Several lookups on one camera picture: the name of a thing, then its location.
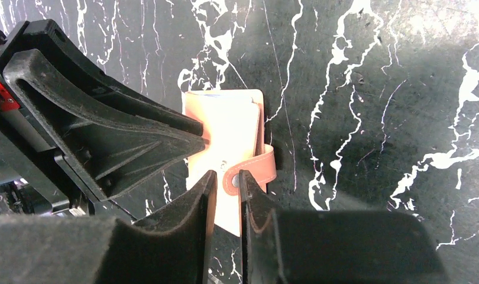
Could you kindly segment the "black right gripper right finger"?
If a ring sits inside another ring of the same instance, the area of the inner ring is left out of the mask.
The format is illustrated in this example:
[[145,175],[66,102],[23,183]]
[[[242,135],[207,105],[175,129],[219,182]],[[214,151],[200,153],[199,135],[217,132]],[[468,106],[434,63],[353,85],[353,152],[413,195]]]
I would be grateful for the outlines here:
[[390,211],[301,211],[238,175],[244,283],[447,283],[424,226]]

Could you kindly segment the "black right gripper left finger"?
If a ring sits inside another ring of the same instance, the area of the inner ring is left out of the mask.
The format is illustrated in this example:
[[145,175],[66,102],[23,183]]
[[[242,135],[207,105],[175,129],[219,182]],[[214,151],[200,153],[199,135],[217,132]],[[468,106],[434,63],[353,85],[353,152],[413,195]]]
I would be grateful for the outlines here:
[[0,215],[0,283],[206,283],[217,181],[135,223]]

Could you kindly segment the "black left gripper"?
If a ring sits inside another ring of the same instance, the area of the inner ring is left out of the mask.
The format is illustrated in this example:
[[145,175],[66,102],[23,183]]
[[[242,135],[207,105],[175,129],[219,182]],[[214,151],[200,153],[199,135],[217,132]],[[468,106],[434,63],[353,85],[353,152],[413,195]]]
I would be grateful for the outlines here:
[[205,147],[201,122],[108,76],[54,20],[22,21],[0,30],[0,214],[95,213],[22,106],[59,151],[56,163],[99,201]]

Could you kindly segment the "brown leather card holder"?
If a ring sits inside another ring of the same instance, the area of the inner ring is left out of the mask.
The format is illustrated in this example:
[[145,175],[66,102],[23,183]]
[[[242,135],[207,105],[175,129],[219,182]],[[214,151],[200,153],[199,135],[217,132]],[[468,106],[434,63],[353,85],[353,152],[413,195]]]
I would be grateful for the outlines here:
[[258,89],[188,91],[182,99],[184,114],[202,123],[205,140],[205,149],[187,160],[187,187],[215,171],[215,225],[238,237],[240,170],[249,171],[263,191],[277,176],[274,148],[264,141],[264,95]]

